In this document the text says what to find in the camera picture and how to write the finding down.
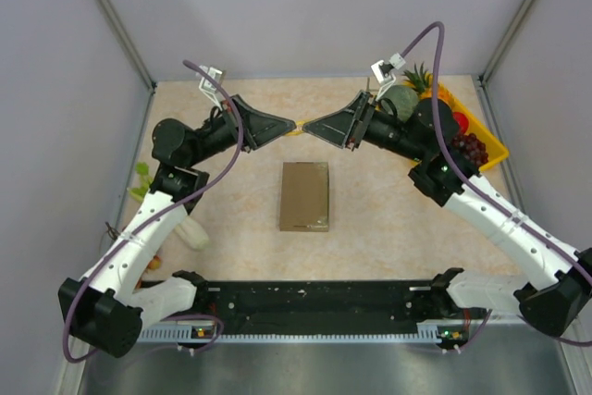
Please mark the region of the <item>yellow utility knife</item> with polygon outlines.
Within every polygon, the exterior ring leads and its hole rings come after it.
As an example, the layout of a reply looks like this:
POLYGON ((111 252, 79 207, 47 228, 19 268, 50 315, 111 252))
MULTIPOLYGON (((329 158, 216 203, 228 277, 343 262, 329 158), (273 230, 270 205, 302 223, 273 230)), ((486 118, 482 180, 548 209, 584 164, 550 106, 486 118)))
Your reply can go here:
POLYGON ((296 122, 296 128, 287 133, 287 136, 298 136, 303 134, 303 126, 307 123, 306 120, 296 122))

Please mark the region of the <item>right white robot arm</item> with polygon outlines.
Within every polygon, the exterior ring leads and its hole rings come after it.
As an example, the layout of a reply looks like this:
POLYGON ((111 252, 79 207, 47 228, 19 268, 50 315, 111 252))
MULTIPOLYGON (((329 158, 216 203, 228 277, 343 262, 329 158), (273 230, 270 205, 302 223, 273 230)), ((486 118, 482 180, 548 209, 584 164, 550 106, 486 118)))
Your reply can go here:
POLYGON ((520 269, 517 276, 451 268, 430 284, 434 310, 451 317, 480 308, 520 316, 539 332, 559 338, 591 300, 591 252, 579 251, 542 229, 491 185, 452 146, 459 129, 450 107, 423 99, 406 121, 390 100, 360 92, 346 107, 307 122, 303 131, 339 148, 361 142, 412 159, 415 188, 461 217, 520 269))

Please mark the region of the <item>brown cardboard express box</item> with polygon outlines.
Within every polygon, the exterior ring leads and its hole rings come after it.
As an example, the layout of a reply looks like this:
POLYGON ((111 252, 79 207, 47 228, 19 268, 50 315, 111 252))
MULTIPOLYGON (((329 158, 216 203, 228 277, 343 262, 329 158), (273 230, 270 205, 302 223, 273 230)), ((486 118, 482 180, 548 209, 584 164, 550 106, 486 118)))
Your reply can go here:
POLYGON ((285 162, 282 167, 279 230, 329 231, 327 162, 285 162))

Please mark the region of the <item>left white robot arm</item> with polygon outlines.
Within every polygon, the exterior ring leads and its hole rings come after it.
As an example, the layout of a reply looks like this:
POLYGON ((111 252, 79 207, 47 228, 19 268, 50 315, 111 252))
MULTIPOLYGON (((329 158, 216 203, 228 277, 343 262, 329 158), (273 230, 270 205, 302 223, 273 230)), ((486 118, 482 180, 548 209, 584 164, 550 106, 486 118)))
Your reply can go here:
POLYGON ((295 128, 294 121, 258 111, 238 95, 214 108, 198 129, 174 118, 156 124, 152 157, 159 166, 139 210, 96 265, 59 287, 62 347, 69 362, 77 361, 70 338, 120 358, 146 328, 180 312, 193 318, 207 312, 210 297, 194 272, 176 272, 149 289, 137 285, 169 233, 217 183, 197 164, 228 148, 257 150, 295 128))

